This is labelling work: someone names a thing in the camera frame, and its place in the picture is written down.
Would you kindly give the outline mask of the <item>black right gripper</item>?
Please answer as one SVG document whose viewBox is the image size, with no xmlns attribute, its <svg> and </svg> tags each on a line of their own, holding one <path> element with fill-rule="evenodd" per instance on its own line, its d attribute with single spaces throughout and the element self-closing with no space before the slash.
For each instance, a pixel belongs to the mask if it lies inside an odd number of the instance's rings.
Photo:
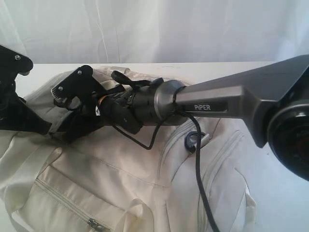
<svg viewBox="0 0 309 232">
<path fill-rule="evenodd" d="M 110 89 L 98 82 L 75 84 L 72 88 L 67 84 L 58 84 L 51 93 L 54 105 L 69 113 L 56 130 L 67 143 L 104 126 L 119 126 L 135 133 L 135 116 L 127 103 L 131 93 L 121 84 Z"/>
</svg>

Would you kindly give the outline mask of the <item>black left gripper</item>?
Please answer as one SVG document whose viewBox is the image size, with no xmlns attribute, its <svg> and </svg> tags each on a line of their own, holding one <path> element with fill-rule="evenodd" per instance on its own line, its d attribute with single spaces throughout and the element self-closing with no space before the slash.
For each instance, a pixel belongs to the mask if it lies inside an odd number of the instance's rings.
<svg viewBox="0 0 309 232">
<path fill-rule="evenodd" d="M 15 83 L 0 83 L 0 129 L 3 131 L 22 131 L 47 134 L 51 123 L 43 120 L 19 97 Z"/>
</svg>

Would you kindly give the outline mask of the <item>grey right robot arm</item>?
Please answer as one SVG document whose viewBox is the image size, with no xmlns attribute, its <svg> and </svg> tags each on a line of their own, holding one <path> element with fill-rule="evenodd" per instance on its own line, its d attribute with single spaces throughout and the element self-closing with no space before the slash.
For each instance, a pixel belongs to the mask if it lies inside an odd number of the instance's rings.
<svg viewBox="0 0 309 232">
<path fill-rule="evenodd" d="M 309 178 L 309 57 L 186 86 L 178 80 L 134 80 L 113 71 L 105 89 L 84 65 L 52 90 L 56 106 L 72 111 L 60 131 L 68 141 L 105 125 L 136 134 L 143 126 L 184 123 L 190 116 L 243 120 L 255 144 L 269 144 L 295 175 Z"/>
</svg>

